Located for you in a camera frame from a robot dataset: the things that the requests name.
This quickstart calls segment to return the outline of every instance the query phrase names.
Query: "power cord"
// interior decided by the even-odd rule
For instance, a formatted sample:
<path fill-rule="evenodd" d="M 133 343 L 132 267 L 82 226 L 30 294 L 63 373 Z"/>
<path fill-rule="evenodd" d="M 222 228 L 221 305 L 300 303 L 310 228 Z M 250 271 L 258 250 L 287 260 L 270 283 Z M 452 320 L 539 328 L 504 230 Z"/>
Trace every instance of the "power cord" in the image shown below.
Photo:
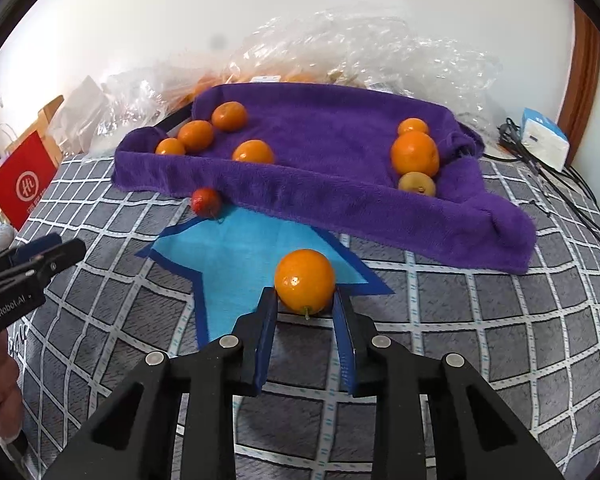
<path fill-rule="evenodd" d="M 540 182 L 540 178 L 547 183 L 553 191 L 564 201 L 564 203 L 573 211 L 573 213 L 577 216 L 577 218 L 583 223 L 583 225 L 591 232 L 593 237 L 600 244 L 600 226 L 596 224 L 582 209 L 578 207 L 577 204 L 573 202 L 570 198 L 568 198 L 562 190 L 556 186 L 551 179 L 547 177 L 547 173 L 551 174 L 556 180 L 558 180 L 561 184 L 563 184 L 566 188 L 570 188 L 569 184 L 567 184 L 563 179 L 567 178 L 571 180 L 574 184 L 580 187 L 583 190 L 585 195 L 596 205 L 598 206 L 598 200 L 594 195 L 593 191 L 586 183 L 581 174 L 576 171 L 575 168 L 568 166 L 564 168 L 564 171 L 556 171 L 551 166 L 545 164 L 542 160 L 537 158 L 528 149 L 522 144 L 520 141 L 520 136 L 518 132 L 520 127 L 517 124 L 507 118 L 507 122 L 504 123 L 499 129 L 498 132 L 500 134 L 499 144 L 505 148 L 513 158 L 501 158 L 498 156 L 487 155 L 484 157 L 489 160 L 495 160 L 497 162 L 524 162 L 525 165 L 531 170 L 535 178 L 538 180 L 538 185 L 540 187 L 540 191 L 546 200 L 549 197 L 544 193 L 544 189 L 542 187 L 542 182 Z"/>

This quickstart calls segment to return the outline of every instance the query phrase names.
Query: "plastic wrap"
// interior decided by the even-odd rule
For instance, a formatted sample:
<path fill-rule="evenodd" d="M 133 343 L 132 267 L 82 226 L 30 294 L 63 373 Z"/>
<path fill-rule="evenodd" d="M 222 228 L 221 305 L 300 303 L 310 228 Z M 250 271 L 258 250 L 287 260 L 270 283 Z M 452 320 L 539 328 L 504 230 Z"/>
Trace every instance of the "plastic wrap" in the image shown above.
<path fill-rule="evenodd" d="M 341 9 L 270 20 L 202 83 L 268 76 L 388 91 L 444 105 L 479 133 L 497 136 L 485 93 L 499 71 L 494 57 L 455 40 L 418 37 L 390 11 Z"/>
<path fill-rule="evenodd" d="M 166 64 L 109 76 L 99 87 L 88 77 L 49 123 L 65 155 L 106 153 L 135 128 L 152 126 L 193 99 L 203 70 Z"/>

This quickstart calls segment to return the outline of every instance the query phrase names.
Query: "silver rivet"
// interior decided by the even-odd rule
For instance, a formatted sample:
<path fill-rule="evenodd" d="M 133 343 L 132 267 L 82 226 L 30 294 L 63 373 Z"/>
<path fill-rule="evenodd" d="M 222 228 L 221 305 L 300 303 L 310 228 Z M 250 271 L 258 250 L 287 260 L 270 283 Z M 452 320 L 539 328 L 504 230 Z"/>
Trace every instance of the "silver rivet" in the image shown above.
<path fill-rule="evenodd" d="M 371 340 L 371 344 L 376 348 L 387 348 L 391 340 L 385 335 L 377 335 Z"/>
<path fill-rule="evenodd" d="M 233 348 L 238 344 L 238 338 L 235 335 L 229 334 L 220 338 L 220 346 L 222 348 Z"/>
<path fill-rule="evenodd" d="M 446 364 L 453 368 L 462 368 L 464 366 L 464 357 L 460 354 L 449 354 L 446 356 Z"/>
<path fill-rule="evenodd" d="M 149 366 L 159 365 L 164 361 L 164 354 L 162 352 L 151 352 L 144 360 Z"/>

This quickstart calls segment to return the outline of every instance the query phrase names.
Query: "human hand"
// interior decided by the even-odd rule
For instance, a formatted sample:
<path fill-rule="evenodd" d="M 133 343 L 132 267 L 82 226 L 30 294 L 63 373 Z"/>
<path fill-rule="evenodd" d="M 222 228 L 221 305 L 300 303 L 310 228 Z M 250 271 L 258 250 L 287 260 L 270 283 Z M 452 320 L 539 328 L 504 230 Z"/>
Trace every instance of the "human hand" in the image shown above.
<path fill-rule="evenodd" d="M 0 437 L 13 441 L 22 428 L 24 406 L 18 387 L 20 369 L 8 352 L 7 331 L 0 333 Z"/>

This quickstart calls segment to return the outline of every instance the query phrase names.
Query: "red box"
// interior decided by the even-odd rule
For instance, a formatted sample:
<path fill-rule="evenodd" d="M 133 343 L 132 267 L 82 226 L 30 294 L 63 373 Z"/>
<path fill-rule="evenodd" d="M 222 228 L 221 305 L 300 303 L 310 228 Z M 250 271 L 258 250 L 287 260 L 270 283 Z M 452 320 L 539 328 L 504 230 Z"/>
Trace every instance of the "red box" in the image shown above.
<path fill-rule="evenodd" d="M 0 208 L 17 230 L 36 208 L 57 168 L 37 132 L 28 136 L 0 167 Z"/>

